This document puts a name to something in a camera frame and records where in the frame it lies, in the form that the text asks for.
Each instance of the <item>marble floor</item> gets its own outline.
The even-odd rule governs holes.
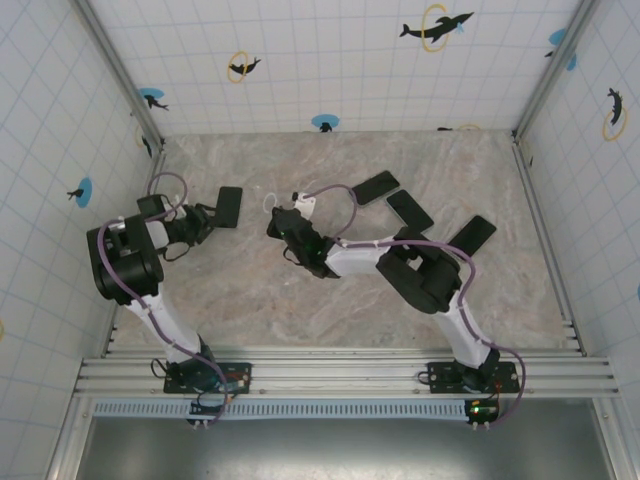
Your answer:
[[[240,186],[238,228],[216,230],[202,245],[164,264],[165,292],[184,320],[211,345],[442,347],[428,315],[407,305],[381,276],[320,280],[282,257],[266,236],[274,203],[294,191],[356,185],[388,169],[435,220],[426,232],[449,240],[473,215],[497,232],[474,256],[478,277],[468,295],[484,332],[514,347],[560,347],[558,305],[504,132],[363,132],[173,137],[164,170],[183,175],[189,201],[215,205],[220,186]],[[172,179],[159,192],[180,192]],[[331,235],[351,212],[349,197],[318,198],[312,221]],[[402,226],[383,201],[358,211],[344,234],[383,238]],[[462,269],[463,278],[468,270]],[[116,342],[151,344],[146,327],[122,316]]]

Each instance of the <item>tiled wall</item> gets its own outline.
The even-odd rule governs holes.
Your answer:
[[[579,0],[92,0],[165,135],[514,128]],[[435,43],[405,35],[473,13]],[[229,65],[260,60],[244,78]]]
[[[580,330],[590,353],[612,358],[637,434],[640,2],[605,1],[577,55],[528,138],[531,170]],[[613,126],[609,89],[622,97]]]
[[[42,478],[79,359],[103,340],[85,232],[135,209],[151,164],[135,129],[68,0],[2,0],[0,478]],[[80,208],[67,192],[84,177]]]

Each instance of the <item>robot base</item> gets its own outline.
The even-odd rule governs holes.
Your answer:
[[[251,387],[250,363],[218,363],[227,379],[230,393],[249,393]],[[224,386],[218,376],[198,360],[187,360],[180,364],[171,364],[164,379],[164,393],[199,394],[224,393]]]
[[[512,362],[498,362],[490,380],[477,376],[478,370],[458,362],[431,362],[427,364],[431,393],[495,393],[500,385],[500,393],[518,393],[520,382],[516,366]]]

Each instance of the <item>robotic arm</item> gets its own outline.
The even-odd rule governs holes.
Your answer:
[[[120,288],[107,271],[98,247],[100,229],[87,232],[93,277],[98,291],[105,299],[115,300],[138,316],[163,346],[167,358],[166,367],[163,366],[166,393],[210,392],[216,384],[218,390],[221,386],[219,375],[215,375],[206,362],[185,353],[196,353],[209,363],[214,361],[210,348],[195,330],[180,321],[173,305],[163,295],[164,272],[159,255],[166,259],[167,249],[172,244],[184,243],[190,249],[204,242],[215,228],[234,227],[241,195],[241,189],[223,187],[216,208],[200,203],[195,206],[183,204],[175,209],[170,219],[165,216],[173,209],[168,199],[165,202],[164,195],[149,195],[138,200],[140,214],[121,219],[107,228],[104,236],[106,259],[117,278],[142,298],[146,308]],[[150,312],[153,312],[156,325]],[[250,377],[250,366],[220,364],[220,367],[225,374],[237,368],[242,370],[235,372],[239,380],[229,384],[229,391],[248,387],[248,382],[245,385],[242,377],[245,377],[245,373],[247,379]]]
[[[292,209],[274,207],[267,235],[286,243],[297,265],[318,278],[337,279],[355,274],[380,274],[416,310],[433,315],[449,341],[455,362],[451,382],[462,382],[467,391],[485,392],[494,388],[499,367],[499,351],[488,346],[482,333],[472,334],[462,318],[458,300],[462,281],[460,266],[441,248],[411,245],[427,238],[402,228],[393,237],[373,242],[347,242],[320,236],[309,220],[315,199],[294,194]],[[396,243],[393,246],[380,246]],[[467,311],[474,332],[481,332]]]

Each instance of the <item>black smartphone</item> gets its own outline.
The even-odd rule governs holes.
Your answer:
[[[242,188],[220,187],[214,223],[219,228],[236,228],[240,216]]]
[[[353,191],[356,194],[358,205],[362,207],[389,192],[393,192],[399,186],[400,182],[391,175],[389,170],[385,170],[375,177],[371,177],[369,180],[365,180],[361,184],[356,185],[353,187]]]
[[[433,226],[433,219],[406,190],[394,193],[386,201],[400,220],[414,232],[422,233]]]
[[[453,237],[449,245],[457,247],[467,255],[472,256],[489,240],[495,231],[495,225],[480,215],[476,215]]]

